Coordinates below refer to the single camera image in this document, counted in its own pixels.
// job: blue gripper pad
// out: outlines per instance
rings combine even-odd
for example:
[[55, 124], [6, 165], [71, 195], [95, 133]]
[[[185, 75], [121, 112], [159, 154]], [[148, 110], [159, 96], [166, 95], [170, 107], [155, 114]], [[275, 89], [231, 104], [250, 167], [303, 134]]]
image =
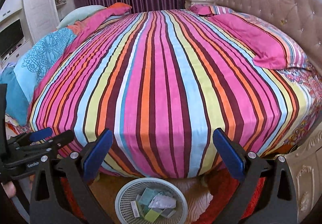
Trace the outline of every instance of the blue gripper pad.
[[237, 153], [232, 146], [232, 141], [222, 129], [218, 128], [214, 130], [213, 142], [230, 175], [234, 179], [242, 182], [245, 179], [245, 158], [242, 158], [241, 155]]
[[51, 128], [45, 128], [43, 130], [31, 133], [29, 136], [29, 140], [32, 142], [37, 142], [42, 139], [51, 137], [52, 134], [53, 134], [53, 131]]
[[113, 133], [105, 129], [95, 141], [94, 147], [83, 162], [83, 180], [88, 182], [96, 177], [96, 174], [113, 144]]

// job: plastic basket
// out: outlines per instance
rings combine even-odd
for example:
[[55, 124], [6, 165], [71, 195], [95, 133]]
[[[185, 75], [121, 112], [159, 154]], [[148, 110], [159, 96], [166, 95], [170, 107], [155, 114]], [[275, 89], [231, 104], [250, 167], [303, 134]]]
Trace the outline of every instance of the plastic basket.
[[173, 184], [157, 178], [141, 178], [126, 184], [115, 200], [115, 211], [122, 224], [151, 224], [142, 218], [134, 218], [131, 201], [142, 195], [145, 188], [169, 191], [177, 200], [176, 213], [170, 218], [159, 217], [154, 224], [183, 224], [187, 218], [188, 206], [182, 192]]

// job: black tv screen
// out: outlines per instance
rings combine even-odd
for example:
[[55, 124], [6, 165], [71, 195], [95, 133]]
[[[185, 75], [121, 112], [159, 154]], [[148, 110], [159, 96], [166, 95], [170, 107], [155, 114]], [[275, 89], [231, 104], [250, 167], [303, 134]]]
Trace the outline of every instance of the black tv screen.
[[0, 32], [0, 56], [3, 56], [16, 45], [22, 38], [24, 33], [22, 32], [20, 20], [10, 24], [7, 28]]

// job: striped bed sheet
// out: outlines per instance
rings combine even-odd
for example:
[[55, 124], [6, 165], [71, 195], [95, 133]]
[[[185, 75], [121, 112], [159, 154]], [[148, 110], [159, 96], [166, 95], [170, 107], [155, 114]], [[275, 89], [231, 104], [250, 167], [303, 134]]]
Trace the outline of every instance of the striped bed sheet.
[[191, 11], [131, 14], [101, 27], [68, 55], [31, 104], [33, 131], [71, 129], [62, 155], [109, 128], [101, 171], [187, 178], [213, 169], [212, 133], [258, 155], [294, 145], [321, 108], [321, 80], [303, 69], [252, 63], [241, 41]]

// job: silver screw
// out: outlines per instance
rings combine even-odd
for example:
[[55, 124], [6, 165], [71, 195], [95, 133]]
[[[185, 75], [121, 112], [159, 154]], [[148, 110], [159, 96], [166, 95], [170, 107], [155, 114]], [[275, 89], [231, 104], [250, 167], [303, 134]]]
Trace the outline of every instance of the silver screw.
[[48, 160], [48, 156], [47, 155], [44, 155], [44, 156], [42, 156], [41, 157], [41, 159], [40, 159], [42, 162], [45, 162], [45, 161], [47, 161]]
[[78, 152], [72, 152], [72, 153], [70, 154], [70, 157], [71, 157], [72, 159], [76, 159], [76, 158], [78, 157]]
[[255, 159], [256, 158], [256, 153], [255, 152], [249, 152], [248, 153], [248, 156], [251, 158], [251, 159]]
[[283, 156], [279, 156], [279, 161], [280, 162], [285, 162], [285, 158]]

